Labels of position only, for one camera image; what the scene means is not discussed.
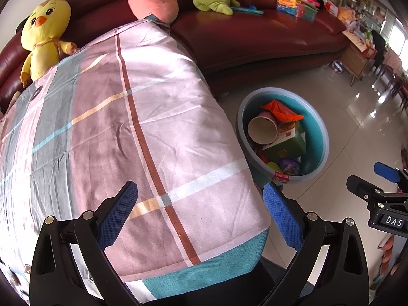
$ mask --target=plastic tub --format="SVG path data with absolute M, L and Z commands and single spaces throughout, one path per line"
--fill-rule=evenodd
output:
M 273 99 L 281 101 L 296 114 L 304 116 L 300 123 L 306 135 L 306 154 L 301 158 L 300 174 L 290 176 L 287 183 L 299 183 L 317 176 L 322 171 L 329 155 L 329 136 L 326 126 L 317 111 L 306 100 L 281 88 L 266 87 L 253 91 L 239 107 L 236 130 L 252 176 L 260 187 L 271 180 L 276 181 L 276 172 L 262 162 L 250 147 L 246 139 L 246 131 L 249 121 L 262 111 L 260 106 Z

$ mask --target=metal screw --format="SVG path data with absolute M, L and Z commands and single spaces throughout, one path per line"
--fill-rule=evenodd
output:
M 314 212 L 307 213 L 307 218 L 311 221 L 317 220 L 317 214 Z
M 45 224 L 51 224 L 53 222 L 54 222 L 54 218 L 52 216 L 47 216 L 44 221 Z
M 84 220 L 89 220 L 93 218 L 93 212 L 91 210 L 86 211 L 85 213 L 82 214 L 82 217 Z
M 347 224 L 348 226 L 354 226 L 354 220 L 351 219 L 351 218 L 347 218 L 347 219 L 346 219 L 346 224 Z

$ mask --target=yellow chick plush toy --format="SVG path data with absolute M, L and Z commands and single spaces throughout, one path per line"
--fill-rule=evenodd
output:
M 68 55 L 75 53 L 77 47 L 74 43 L 59 40 L 70 17 L 71 7 L 67 1 L 46 0 L 27 19 L 21 34 L 21 44 L 31 53 L 21 70 L 23 87 L 27 86 L 30 76 L 35 81 L 60 61 L 59 50 Z

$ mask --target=orange bag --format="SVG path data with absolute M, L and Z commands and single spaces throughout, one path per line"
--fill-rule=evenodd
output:
M 286 122 L 296 122 L 303 119 L 303 115 L 296 115 L 293 111 L 291 111 L 288 107 L 286 107 L 283 103 L 272 100 L 268 104 L 261 106 L 261 108 L 270 111 L 275 118 L 282 123 Z

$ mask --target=hand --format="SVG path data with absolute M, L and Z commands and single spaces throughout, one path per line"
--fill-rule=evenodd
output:
M 73 42 L 70 42 L 70 43 L 67 45 L 67 54 L 68 54 L 68 55 L 74 54 L 77 50 L 78 50 L 78 49 L 77 49 L 76 45 L 75 45 Z
M 30 78 L 30 74 L 29 74 L 29 73 L 24 72 L 24 71 L 21 72 L 20 80 L 21 80 L 21 82 L 23 83 L 23 88 L 25 88 L 25 87 L 27 86 L 28 78 Z

